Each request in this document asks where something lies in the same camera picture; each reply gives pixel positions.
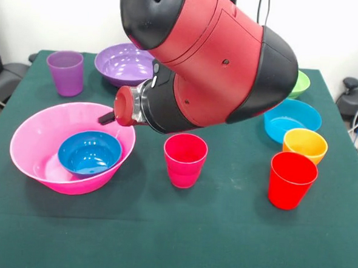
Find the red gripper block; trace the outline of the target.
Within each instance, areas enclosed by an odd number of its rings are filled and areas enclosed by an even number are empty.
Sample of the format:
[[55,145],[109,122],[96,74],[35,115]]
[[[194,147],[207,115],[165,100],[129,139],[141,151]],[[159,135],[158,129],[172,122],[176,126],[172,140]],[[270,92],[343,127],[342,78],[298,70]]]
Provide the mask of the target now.
[[98,123],[108,125],[116,120],[119,125],[133,126],[136,120],[132,118],[134,108],[134,97],[132,89],[128,86],[122,86],[117,91],[114,101],[113,112],[109,112],[98,118]]

